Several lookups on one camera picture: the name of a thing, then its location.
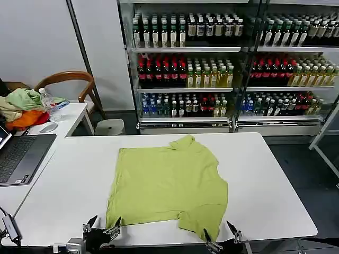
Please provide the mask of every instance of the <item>laptop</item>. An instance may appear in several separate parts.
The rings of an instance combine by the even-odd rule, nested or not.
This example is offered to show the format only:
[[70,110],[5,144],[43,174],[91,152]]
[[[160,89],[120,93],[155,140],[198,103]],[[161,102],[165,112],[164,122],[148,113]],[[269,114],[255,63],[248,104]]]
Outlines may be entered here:
[[0,187],[28,184],[55,134],[12,136],[0,123]]

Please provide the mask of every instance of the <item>green t-shirt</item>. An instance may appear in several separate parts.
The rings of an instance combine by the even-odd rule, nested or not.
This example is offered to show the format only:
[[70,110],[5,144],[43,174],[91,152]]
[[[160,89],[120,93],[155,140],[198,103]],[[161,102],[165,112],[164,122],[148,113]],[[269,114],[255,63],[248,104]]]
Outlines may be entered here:
[[120,149],[106,228],[179,219],[179,227],[216,240],[227,207],[218,160],[187,135],[169,147]]

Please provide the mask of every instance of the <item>laptop screen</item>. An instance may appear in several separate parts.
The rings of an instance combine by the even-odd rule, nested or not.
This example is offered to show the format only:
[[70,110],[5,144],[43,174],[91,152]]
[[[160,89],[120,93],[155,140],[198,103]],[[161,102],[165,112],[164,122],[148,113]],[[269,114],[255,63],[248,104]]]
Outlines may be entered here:
[[11,136],[12,135],[7,131],[7,129],[0,124],[0,149],[11,138]]

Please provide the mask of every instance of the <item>refrigerated display case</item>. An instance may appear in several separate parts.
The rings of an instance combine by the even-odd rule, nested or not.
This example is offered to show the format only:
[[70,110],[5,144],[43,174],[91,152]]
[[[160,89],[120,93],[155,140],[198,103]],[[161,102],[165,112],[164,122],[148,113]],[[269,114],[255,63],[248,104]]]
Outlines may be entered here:
[[[339,57],[335,57],[339,53],[339,8],[329,3],[322,6],[320,13],[313,1],[300,4],[244,0],[120,1],[140,133],[317,134],[327,108],[339,93],[335,86],[339,82]],[[324,20],[324,24],[331,24],[321,28],[322,37],[311,36],[313,17],[321,19],[319,23]],[[211,82],[214,66],[215,83]],[[230,84],[222,73],[232,75]],[[168,79],[167,74],[175,78]],[[263,109],[258,113],[254,108],[255,93],[260,97],[290,93],[294,96],[290,106],[299,105],[304,110],[276,113],[279,98],[271,96],[271,111]],[[156,108],[158,99],[161,111]],[[223,100],[227,101],[224,114]],[[317,105],[317,110],[309,110]]]

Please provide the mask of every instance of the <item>white table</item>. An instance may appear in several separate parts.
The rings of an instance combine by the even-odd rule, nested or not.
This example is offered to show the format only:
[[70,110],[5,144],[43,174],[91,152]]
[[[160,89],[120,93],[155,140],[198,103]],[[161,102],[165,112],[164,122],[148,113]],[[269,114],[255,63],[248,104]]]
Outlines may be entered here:
[[[48,161],[56,151],[57,145],[67,136],[71,135],[75,128],[78,126],[79,122],[84,119],[85,124],[88,123],[89,118],[86,112],[86,103],[70,103],[69,105],[63,107],[60,111],[63,115],[63,120],[58,123],[58,127],[49,133],[55,133],[56,139],[54,140],[52,146],[48,150],[45,158],[43,159],[41,165],[39,166],[35,176],[31,182],[27,185],[21,186],[9,186],[9,187],[0,187],[0,206],[12,216],[17,213],[20,205],[26,198],[28,192],[33,187],[43,169],[47,165]],[[37,135],[41,134],[39,131],[42,129],[41,125],[32,126],[29,130],[28,135]]]
[[[68,137],[30,191],[15,220],[23,246],[51,246],[82,237],[82,223],[98,215],[104,227],[119,148],[160,147],[184,135]],[[248,241],[317,234],[299,197],[258,133],[194,134],[219,160],[228,182],[228,207],[218,241],[232,237],[229,220]],[[122,227],[117,246],[202,242],[177,221]]]

